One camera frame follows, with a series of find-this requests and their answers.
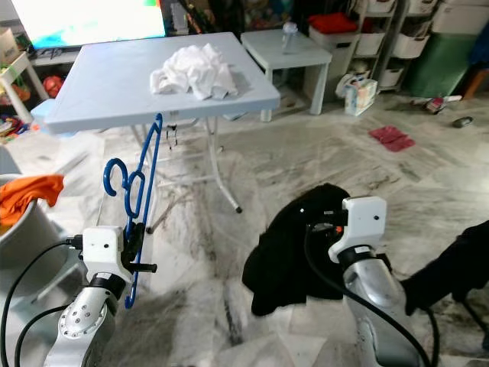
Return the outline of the white crumpled cloth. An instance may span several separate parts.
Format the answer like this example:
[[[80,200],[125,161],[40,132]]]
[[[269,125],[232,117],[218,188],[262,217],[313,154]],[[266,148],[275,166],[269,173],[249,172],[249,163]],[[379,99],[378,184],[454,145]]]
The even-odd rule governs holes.
[[[189,93],[196,100],[224,100],[238,95],[231,64],[211,44],[177,50],[149,76],[151,94]]]

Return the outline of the red floor cloth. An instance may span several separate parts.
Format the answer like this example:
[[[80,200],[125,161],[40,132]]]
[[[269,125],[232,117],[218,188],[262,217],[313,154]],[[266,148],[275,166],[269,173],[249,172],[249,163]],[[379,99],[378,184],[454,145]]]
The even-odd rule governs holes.
[[[416,144],[408,134],[402,133],[400,129],[391,125],[378,127],[371,130],[369,134],[388,151],[404,151]]]

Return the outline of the red ball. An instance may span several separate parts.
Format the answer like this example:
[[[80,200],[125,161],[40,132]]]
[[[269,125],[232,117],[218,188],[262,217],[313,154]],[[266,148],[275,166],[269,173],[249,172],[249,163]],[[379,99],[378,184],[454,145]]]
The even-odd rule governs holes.
[[[43,80],[44,90],[50,98],[56,98],[62,86],[63,78],[60,76],[47,76],[45,80]]]

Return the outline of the blue plastic hanger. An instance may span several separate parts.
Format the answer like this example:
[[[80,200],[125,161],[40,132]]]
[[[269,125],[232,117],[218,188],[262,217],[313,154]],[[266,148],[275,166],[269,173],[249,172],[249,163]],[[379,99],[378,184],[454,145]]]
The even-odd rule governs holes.
[[[102,171],[102,188],[109,196],[117,196],[118,189],[112,185],[113,172],[120,173],[120,190],[125,194],[125,213],[127,223],[142,222],[149,224],[151,196],[153,196],[154,176],[156,176],[158,151],[160,150],[160,136],[162,133],[162,115],[157,113],[156,121],[150,124],[149,130],[144,133],[144,142],[136,168],[129,169],[121,158],[111,158]],[[125,307],[130,309],[135,304],[139,274],[133,274],[129,294],[125,297]]]

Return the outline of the small white side table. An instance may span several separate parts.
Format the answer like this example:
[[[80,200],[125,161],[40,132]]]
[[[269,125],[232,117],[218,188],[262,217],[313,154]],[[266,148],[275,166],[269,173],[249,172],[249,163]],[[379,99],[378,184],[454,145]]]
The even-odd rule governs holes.
[[[251,31],[241,34],[241,42],[252,59],[264,70],[270,83],[274,80],[276,70],[297,69],[297,67],[317,67],[316,88],[310,99],[309,112],[311,115],[320,115],[322,101],[324,100],[325,83],[332,55],[320,45],[304,34],[298,34],[298,52],[283,54],[283,31],[278,29],[264,29],[264,31]]]

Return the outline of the tissue pack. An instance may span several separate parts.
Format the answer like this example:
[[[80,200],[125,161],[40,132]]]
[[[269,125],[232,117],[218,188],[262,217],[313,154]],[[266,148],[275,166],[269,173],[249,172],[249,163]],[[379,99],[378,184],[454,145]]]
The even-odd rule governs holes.
[[[374,104],[378,83],[371,78],[350,77],[342,84],[346,115],[359,116]]]

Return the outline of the clear plastic bottle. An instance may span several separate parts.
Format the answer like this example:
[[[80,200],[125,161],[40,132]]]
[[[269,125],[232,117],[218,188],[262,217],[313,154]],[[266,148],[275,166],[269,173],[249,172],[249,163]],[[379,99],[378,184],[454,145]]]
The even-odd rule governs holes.
[[[296,22],[287,21],[283,24],[283,54],[295,54],[298,52],[298,27]]]

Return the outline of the flat screen television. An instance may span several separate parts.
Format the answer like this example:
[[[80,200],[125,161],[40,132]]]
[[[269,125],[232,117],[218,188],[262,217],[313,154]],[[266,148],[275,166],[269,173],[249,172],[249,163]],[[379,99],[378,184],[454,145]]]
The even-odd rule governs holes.
[[[164,37],[161,0],[11,0],[36,49]]]

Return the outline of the black garment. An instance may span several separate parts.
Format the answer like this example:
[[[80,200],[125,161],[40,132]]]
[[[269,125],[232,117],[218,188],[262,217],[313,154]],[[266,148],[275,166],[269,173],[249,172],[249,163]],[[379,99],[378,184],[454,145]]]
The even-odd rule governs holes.
[[[242,284],[254,295],[252,314],[267,316],[279,307],[304,304],[308,297],[343,298],[311,269],[304,244],[306,227],[319,223],[325,211],[342,209],[348,197],[345,189],[325,183],[301,193],[273,217],[242,269]]]

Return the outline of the cardboard box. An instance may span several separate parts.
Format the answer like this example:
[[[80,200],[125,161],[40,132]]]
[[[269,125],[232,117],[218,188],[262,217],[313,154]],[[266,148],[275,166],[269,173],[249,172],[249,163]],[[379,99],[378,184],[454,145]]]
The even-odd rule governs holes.
[[[0,59],[1,67],[9,66],[22,54],[22,48],[18,44],[13,29],[2,28],[0,33]]]

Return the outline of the white storage bin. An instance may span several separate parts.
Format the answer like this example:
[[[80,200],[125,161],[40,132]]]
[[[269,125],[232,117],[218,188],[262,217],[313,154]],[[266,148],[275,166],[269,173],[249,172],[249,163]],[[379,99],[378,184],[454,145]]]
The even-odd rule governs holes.
[[[332,55],[324,90],[324,102],[331,102],[338,98],[336,87],[346,74],[348,59],[353,54],[359,34],[321,34],[317,29],[310,28],[309,37]]]

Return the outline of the red folded cloth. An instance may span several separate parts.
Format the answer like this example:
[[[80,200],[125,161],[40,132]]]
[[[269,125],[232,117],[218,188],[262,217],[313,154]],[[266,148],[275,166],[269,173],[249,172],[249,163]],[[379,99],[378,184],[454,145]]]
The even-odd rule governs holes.
[[[358,28],[356,22],[349,20],[342,11],[310,15],[307,21],[309,28],[315,29],[319,34],[352,34]]]

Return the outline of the orange garment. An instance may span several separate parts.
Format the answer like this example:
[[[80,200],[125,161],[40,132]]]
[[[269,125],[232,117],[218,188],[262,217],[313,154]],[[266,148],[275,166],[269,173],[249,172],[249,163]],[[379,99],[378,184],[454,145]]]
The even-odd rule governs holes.
[[[45,200],[56,206],[63,191],[64,176],[47,174],[15,178],[0,186],[0,230],[11,229],[35,200]]]

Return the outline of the white drawer shelf unit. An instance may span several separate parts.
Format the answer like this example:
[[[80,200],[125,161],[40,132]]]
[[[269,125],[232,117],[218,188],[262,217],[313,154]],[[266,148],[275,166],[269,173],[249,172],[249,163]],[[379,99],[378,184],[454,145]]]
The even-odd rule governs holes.
[[[423,52],[439,0],[350,0],[346,15],[356,36],[346,70],[376,80],[378,91],[401,87],[412,60]]]

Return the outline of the light blue folding table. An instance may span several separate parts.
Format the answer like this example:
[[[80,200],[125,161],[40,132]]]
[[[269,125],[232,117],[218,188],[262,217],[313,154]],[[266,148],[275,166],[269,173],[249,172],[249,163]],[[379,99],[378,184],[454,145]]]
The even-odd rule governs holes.
[[[211,45],[229,63],[238,94],[223,100],[196,100],[188,93],[157,95],[150,91],[151,71],[183,47]],[[207,133],[206,157],[220,190],[241,213],[241,206],[223,182],[215,153],[218,119],[278,107],[279,91],[231,32],[167,36],[88,44],[76,57],[44,123],[53,134],[92,129],[165,123],[200,125]]]

